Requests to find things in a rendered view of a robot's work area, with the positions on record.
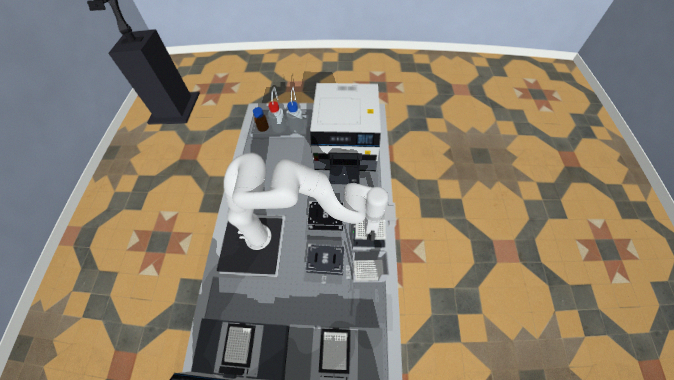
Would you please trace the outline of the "white plastic bottle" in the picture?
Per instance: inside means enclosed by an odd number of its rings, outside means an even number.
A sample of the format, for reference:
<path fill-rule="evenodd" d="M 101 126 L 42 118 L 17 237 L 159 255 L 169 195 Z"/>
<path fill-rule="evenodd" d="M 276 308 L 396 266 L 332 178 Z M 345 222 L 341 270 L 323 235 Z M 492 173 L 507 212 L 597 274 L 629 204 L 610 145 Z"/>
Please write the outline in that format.
<path fill-rule="evenodd" d="M 276 133 L 281 133 L 286 130 L 286 122 L 283 114 L 283 110 L 280 108 L 281 114 L 277 117 L 272 117 L 268 112 L 269 120 L 272 126 L 272 130 Z"/>
<path fill-rule="evenodd" d="M 301 132 L 304 129 L 302 112 L 300 109 L 299 111 L 300 111 L 299 114 L 295 117 L 289 116 L 288 111 L 286 112 L 289 128 L 291 132 L 294 133 Z"/>

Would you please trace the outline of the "brown glass bottle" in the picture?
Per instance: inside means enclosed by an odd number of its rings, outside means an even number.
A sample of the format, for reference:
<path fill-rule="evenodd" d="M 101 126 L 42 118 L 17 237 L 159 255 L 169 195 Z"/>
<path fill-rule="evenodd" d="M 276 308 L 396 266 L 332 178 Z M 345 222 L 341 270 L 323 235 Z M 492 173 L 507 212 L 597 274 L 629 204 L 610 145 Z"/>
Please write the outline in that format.
<path fill-rule="evenodd" d="M 257 126 L 258 131 L 264 132 L 264 131 L 268 130 L 269 125 L 268 125 L 268 122 L 267 122 L 267 119 L 266 119 L 265 115 L 264 115 L 264 120 L 256 121 L 256 118 L 254 118 L 254 121 L 255 121 L 255 124 Z"/>

